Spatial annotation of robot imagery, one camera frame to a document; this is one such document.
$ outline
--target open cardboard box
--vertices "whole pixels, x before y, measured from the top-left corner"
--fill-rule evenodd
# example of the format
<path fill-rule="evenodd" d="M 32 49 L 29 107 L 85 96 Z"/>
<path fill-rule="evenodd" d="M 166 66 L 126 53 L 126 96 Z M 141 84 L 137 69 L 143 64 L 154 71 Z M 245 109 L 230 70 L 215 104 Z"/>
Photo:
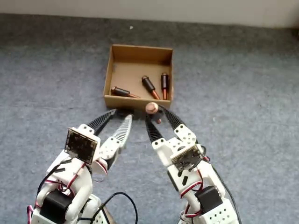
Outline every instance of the open cardboard box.
<path fill-rule="evenodd" d="M 109 108 L 144 109 L 149 102 L 170 107 L 172 101 L 172 49 L 146 46 L 114 44 L 110 57 L 104 87 L 104 100 Z M 156 100 L 142 85 L 141 78 L 148 76 L 162 99 L 161 74 L 169 75 L 170 89 L 167 100 Z M 140 98 L 113 96 L 111 88 L 130 91 Z"/>

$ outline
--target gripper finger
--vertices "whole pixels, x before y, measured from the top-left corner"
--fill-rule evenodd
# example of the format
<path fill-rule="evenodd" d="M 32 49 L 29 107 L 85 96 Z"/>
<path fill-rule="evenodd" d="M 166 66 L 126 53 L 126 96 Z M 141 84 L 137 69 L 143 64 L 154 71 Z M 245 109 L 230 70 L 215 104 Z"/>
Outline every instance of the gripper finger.
<path fill-rule="evenodd" d="M 152 123 L 149 115 L 147 114 L 145 117 L 145 125 L 146 125 L 146 131 L 149 135 L 149 140 L 150 142 L 154 142 L 158 139 L 163 138 L 163 136 L 161 135 L 161 133 L 158 131 L 158 129 L 156 128 L 156 126 Z"/>
<path fill-rule="evenodd" d="M 115 113 L 116 109 L 107 111 L 87 125 L 94 130 L 94 135 L 98 136 L 107 123 L 113 118 Z"/>
<path fill-rule="evenodd" d="M 164 112 L 165 117 L 167 118 L 167 120 L 170 123 L 173 130 L 175 130 L 181 124 L 185 125 L 184 122 L 182 121 L 182 119 L 180 117 L 178 117 L 174 112 L 172 112 L 171 110 L 166 109 L 162 105 L 159 105 L 159 107 Z"/>
<path fill-rule="evenodd" d="M 133 115 L 129 114 L 125 117 L 121 126 L 113 134 L 113 137 L 120 141 L 120 148 L 123 148 L 127 142 L 132 127 Z"/>

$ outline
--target white wall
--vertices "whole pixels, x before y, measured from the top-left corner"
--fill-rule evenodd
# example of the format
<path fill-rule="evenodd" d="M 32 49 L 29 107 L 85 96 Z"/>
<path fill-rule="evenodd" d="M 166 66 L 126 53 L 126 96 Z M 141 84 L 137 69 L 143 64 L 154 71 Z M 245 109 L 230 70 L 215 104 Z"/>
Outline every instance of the white wall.
<path fill-rule="evenodd" d="M 0 13 L 299 26 L 299 0 L 0 0 Z"/>

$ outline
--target robotic arm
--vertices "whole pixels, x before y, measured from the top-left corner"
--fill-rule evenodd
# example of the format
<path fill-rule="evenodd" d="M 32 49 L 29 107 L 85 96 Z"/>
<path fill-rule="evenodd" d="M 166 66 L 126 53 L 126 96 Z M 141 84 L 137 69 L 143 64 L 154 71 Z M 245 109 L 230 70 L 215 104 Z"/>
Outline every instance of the robotic arm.
<path fill-rule="evenodd" d="M 108 111 L 78 129 L 69 128 L 65 149 L 48 168 L 38 189 L 34 209 L 28 207 L 28 224 L 109 223 L 103 210 L 97 212 L 101 200 L 92 194 L 91 174 L 107 175 L 128 139 L 131 114 L 100 146 L 97 135 L 116 112 Z"/>
<path fill-rule="evenodd" d="M 167 168 L 174 188 L 187 200 L 179 224 L 239 224 L 237 211 L 225 197 L 226 189 L 209 163 L 206 148 L 176 114 L 163 106 L 159 111 L 165 114 L 176 137 L 166 140 L 150 115 L 145 123 L 152 147 Z"/>

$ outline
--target gray carpet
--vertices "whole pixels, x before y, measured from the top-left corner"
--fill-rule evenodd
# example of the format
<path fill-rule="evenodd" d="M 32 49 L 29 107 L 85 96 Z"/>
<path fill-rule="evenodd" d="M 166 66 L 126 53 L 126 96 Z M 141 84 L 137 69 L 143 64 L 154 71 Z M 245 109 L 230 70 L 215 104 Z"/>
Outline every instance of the gray carpet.
<path fill-rule="evenodd" d="M 207 147 L 243 223 L 298 222 L 299 42 L 290 30 L 3 14 L 0 223 L 26 223 L 26 206 L 63 148 L 67 127 L 106 110 L 102 89 L 112 43 L 174 48 L 171 108 Z M 94 184 L 102 200 L 115 191 L 133 197 L 139 223 L 176 224 L 183 202 L 142 120 L 134 122 L 109 177 Z M 108 208 L 118 223 L 133 223 L 127 199 Z"/>

